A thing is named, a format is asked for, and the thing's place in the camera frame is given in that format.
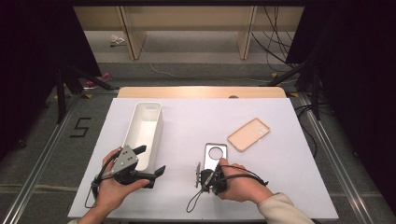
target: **hand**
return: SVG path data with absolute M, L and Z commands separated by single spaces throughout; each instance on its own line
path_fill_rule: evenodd
M 229 165 L 227 160 L 221 158 L 219 160 L 219 165 Z M 243 165 L 232 164 L 232 166 L 246 169 Z M 228 175 L 239 175 L 248 174 L 248 172 L 233 168 L 233 167 L 221 167 L 224 176 Z M 227 190 L 220 193 L 219 197 L 222 200 L 228 199 L 237 202 L 251 201 L 255 204 L 261 203 L 265 199 L 274 195 L 271 190 L 269 190 L 264 185 L 260 184 L 257 180 L 248 177 L 237 177 L 227 180 Z
M 103 159 L 103 164 L 105 164 L 112 155 L 116 154 L 120 150 L 121 148 L 119 147 L 108 153 Z M 113 168 L 113 165 L 114 162 L 109 163 L 106 171 L 110 171 Z M 148 183 L 149 181 L 147 179 L 138 180 L 130 185 L 122 185 L 114 178 L 103 180 L 99 186 L 99 194 L 94 207 L 78 221 L 78 224 L 101 223 L 108 214 L 120 207 L 128 194 L 145 187 Z

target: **metal rail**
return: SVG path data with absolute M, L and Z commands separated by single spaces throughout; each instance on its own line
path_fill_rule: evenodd
M 310 102 L 306 94 L 302 93 L 300 101 L 303 105 L 309 105 Z M 367 208 L 366 203 L 363 198 L 359 194 L 359 191 L 353 184 L 352 179 L 350 178 L 344 164 L 341 162 L 329 136 L 326 134 L 320 120 L 316 120 L 314 114 L 309 111 L 308 118 L 314 127 L 315 133 L 318 136 L 320 143 L 323 146 L 323 149 L 332 165 L 332 168 L 340 182 L 341 187 L 343 188 L 346 197 L 348 198 L 350 205 L 352 206 L 353 211 L 359 221 L 359 223 L 374 223 L 372 216 Z
M 42 176 L 50 158 L 52 152 L 56 148 L 64 127 L 69 121 L 70 115 L 72 114 L 78 99 L 80 98 L 79 95 L 74 95 L 69 103 L 70 108 L 68 109 L 67 113 L 64 116 L 64 119 L 61 123 L 55 126 L 54 131 L 52 132 L 49 141 L 47 142 L 46 146 L 43 149 L 40 157 L 38 158 L 37 162 L 35 163 L 35 167 L 33 168 L 32 172 L 29 174 L 27 180 L 23 184 L 18 196 L 15 198 L 13 204 L 9 207 L 6 218 L 3 221 L 3 224 L 14 224 L 18 223 L 24 208 L 28 204 L 30 197 L 35 189 L 35 185 L 37 184 L 38 180 Z

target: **black cable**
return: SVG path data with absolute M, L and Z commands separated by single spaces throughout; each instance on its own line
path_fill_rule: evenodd
M 291 42 L 292 42 L 292 41 L 293 41 L 293 38 L 291 38 L 289 32 L 286 32 L 286 34 L 289 36 L 289 38 L 290 38 L 290 40 L 291 40 Z
M 271 39 L 271 37 L 268 36 L 268 34 L 266 34 L 265 32 L 262 32 L 262 33 L 263 33 L 268 39 Z M 284 44 L 284 43 L 281 43 L 281 42 L 277 42 L 277 41 L 274 40 L 274 39 L 272 39 L 272 41 L 273 41 L 274 43 L 281 44 L 281 45 L 283 45 L 283 46 L 285 46 L 285 47 L 290 48 L 290 45 L 287 45 L 287 44 Z
M 199 199 L 199 197 L 201 196 L 201 194 L 202 194 L 203 192 L 204 192 L 203 190 L 200 190 L 200 191 L 198 191 L 197 194 L 194 195 L 194 197 L 191 198 L 191 200 L 189 201 L 189 204 L 187 204 L 187 207 L 186 207 L 186 212 L 187 212 L 187 213 L 190 213 L 190 212 L 192 212 L 192 210 L 194 210 L 195 205 L 197 205 L 198 199 Z M 194 206 L 192 207 L 191 210 L 189 210 L 190 204 L 191 204 L 192 200 L 194 200 L 195 197 L 197 197 L 197 198 L 195 199 Z
M 308 134 L 308 136 L 312 139 L 312 141 L 314 143 L 314 152 L 313 152 L 312 156 L 315 158 L 317 156 L 317 154 L 318 154 L 318 144 L 315 141 L 314 136 L 311 135 L 311 133 L 305 128 L 305 126 L 301 123 L 301 120 L 300 120 L 300 117 L 301 117 L 301 115 L 304 112 L 309 111 L 309 110 L 312 109 L 312 105 L 299 106 L 299 107 L 296 107 L 294 110 L 297 110 L 297 109 L 300 109 L 300 108 L 303 108 L 303 110 L 300 112 L 300 114 L 298 114 L 297 120 L 300 122 L 301 128 Z
M 287 72 L 287 71 L 279 71 L 279 70 L 276 70 L 275 68 L 273 68 L 273 67 L 271 66 L 271 64 L 269 64 L 269 62 L 268 62 L 268 53 L 271 54 L 273 57 L 277 58 L 278 60 L 280 60 L 280 61 L 281 61 L 282 63 L 284 63 L 285 65 L 289 66 L 290 68 L 294 68 L 292 65 L 286 63 L 284 60 L 282 60 L 281 58 L 277 57 L 273 52 L 271 52 L 271 50 L 269 50 L 269 49 L 266 48 L 262 43 L 260 43 L 260 41 L 256 38 L 256 36 L 255 36 L 253 33 L 252 33 L 251 35 L 252 35 L 253 38 L 256 40 L 256 42 L 260 45 L 260 47 L 262 47 L 262 48 L 267 52 L 267 63 L 268 63 L 268 65 L 270 65 L 270 67 L 271 67 L 273 70 L 275 70 L 275 71 L 277 71 L 277 72 Z
M 269 22 L 270 22 L 270 24 L 271 24 L 271 27 L 273 28 L 273 33 L 272 33 L 272 35 L 271 35 L 271 39 L 272 39 L 272 37 L 274 36 L 274 33 L 275 33 L 278 42 L 282 43 L 282 40 L 280 39 L 279 34 L 277 33 L 277 14 L 278 14 L 278 11 L 279 11 L 279 7 L 274 7 L 274 12 L 275 12 L 275 15 L 274 15 L 274 17 L 275 17 L 275 22 L 274 22 L 274 23 L 272 22 L 272 20 L 271 20 L 269 14 L 268 14 L 268 12 L 267 12 L 266 7 L 264 7 L 264 11 L 265 11 L 265 14 L 267 15 L 267 18 L 268 18 L 268 20 L 269 20 Z M 283 49 L 282 49 L 282 47 L 281 47 L 280 44 L 279 44 L 279 48 L 280 48 L 280 51 L 281 51 L 282 54 L 283 54 L 283 57 L 286 59 L 285 53 L 283 52 Z
M 321 101 L 321 102 L 323 102 L 323 104 L 325 104 L 325 105 L 329 105 L 330 104 L 330 102 L 329 102 L 329 100 L 327 99 L 327 97 L 326 97 L 326 95 L 324 94 L 324 95 L 322 95 L 322 94 L 319 94 L 318 95 L 318 98 L 319 98 L 319 100 Z M 320 113 L 322 113 L 322 114 L 324 114 L 324 115 L 328 115 L 328 116 L 331 116 L 331 117 L 334 117 L 335 116 L 335 113 L 334 113 L 334 111 L 332 110 L 332 108 L 330 108 L 330 110 L 331 110 L 331 112 L 324 112 L 324 111 L 320 111 Z
M 105 162 L 105 164 L 102 166 L 102 169 L 101 169 L 101 171 L 99 172 L 99 175 L 97 175 L 97 176 L 93 179 L 93 181 L 91 182 L 91 189 L 90 189 L 90 192 L 88 193 L 87 199 L 85 200 L 85 207 L 86 207 L 86 208 L 93 208 L 93 207 L 95 207 L 95 205 L 93 205 L 92 207 L 87 206 L 87 201 L 88 201 L 88 198 L 89 198 L 89 196 L 90 196 L 90 193 L 92 192 L 93 198 L 96 200 L 96 198 L 98 197 L 98 194 L 99 194 L 98 189 L 99 189 L 99 186 L 100 186 L 100 184 L 102 183 L 102 181 L 105 180 L 105 179 L 111 178 L 111 177 L 102 178 L 102 175 L 103 175 L 103 173 L 105 172 L 105 169 L 107 168 L 108 164 L 109 164 L 111 161 L 113 161 L 114 159 L 116 159 L 119 155 L 120 155 L 120 151 L 118 151 L 118 152 L 116 152 L 115 154 L 113 154 L 113 155 Z
M 216 181 L 213 182 L 212 185 L 210 185 L 210 186 L 213 186 L 213 184 L 216 184 L 216 183 L 219 183 L 219 182 L 223 182 L 223 181 L 227 181 L 228 179 L 237 178 L 237 177 L 252 178 L 252 179 L 258 181 L 260 184 L 262 184 L 262 185 L 264 185 L 264 186 L 267 186 L 267 185 L 268 185 L 268 181 L 266 181 L 266 182 L 263 181 L 258 175 L 254 174 L 253 172 L 251 172 L 251 171 L 249 171 L 249 170 L 247 170 L 247 169 L 244 169 L 244 168 L 241 168 L 241 167 L 237 167 L 237 166 L 232 166 L 232 165 L 221 165 L 220 167 L 221 167 L 221 168 L 222 168 L 222 167 L 231 167 L 231 168 L 235 168 L 235 169 L 239 169 L 239 170 L 246 171 L 246 172 L 248 172 L 249 174 L 227 175 L 227 176 L 225 176 L 225 177 L 223 177 L 223 178 L 221 178 L 221 179 L 216 180 Z M 221 172 L 215 172 L 215 171 L 212 171 L 212 172 L 213 172 L 213 174 L 220 174 L 220 173 L 221 173 Z M 192 212 L 192 210 L 194 210 L 195 205 L 197 204 L 198 199 L 199 199 L 199 197 L 201 196 L 201 194 L 202 194 L 203 192 L 204 192 L 203 189 L 201 189 L 200 191 L 198 191 L 198 193 L 196 193 L 196 194 L 190 199 L 190 201 L 189 201 L 189 203 L 187 204 L 187 207 L 186 207 L 186 212 L 187 212 L 187 213 L 190 213 L 190 212 Z M 194 199 L 195 199 L 194 205 L 193 205 L 192 209 L 189 210 L 190 204 L 192 203 L 192 201 L 193 201 Z

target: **white tabletop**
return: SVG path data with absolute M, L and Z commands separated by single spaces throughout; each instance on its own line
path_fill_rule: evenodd
M 140 189 L 128 196 L 109 218 L 148 221 L 258 220 L 263 219 L 254 203 L 222 201 L 204 193 L 191 213 L 186 212 L 195 188 L 197 162 L 205 159 L 206 143 L 228 146 L 228 160 L 245 165 L 273 192 L 286 193 L 296 207 L 311 218 L 338 218 L 318 167 L 304 138 L 289 99 L 114 99 L 98 138 L 87 171 L 70 209 L 70 217 L 82 217 L 93 177 L 103 157 L 121 146 L 134 107 L 139 102 L 163 106 L 163 131 L 156 168 L 166 165 L 154 189 Z M 227 136 L 254 118 L 271 132 L 238 152 Z

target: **white sleeve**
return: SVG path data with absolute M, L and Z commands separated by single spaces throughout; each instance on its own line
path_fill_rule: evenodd
M 257 205 L 268 224 L 314 223 L 306 214 L 294 207 L 289 197 L 278 193 Z
M 77 224 L 77 221 L 78 221 L 78 219 L 71 220 L 71 221 L 67 222 L 67 224 Z

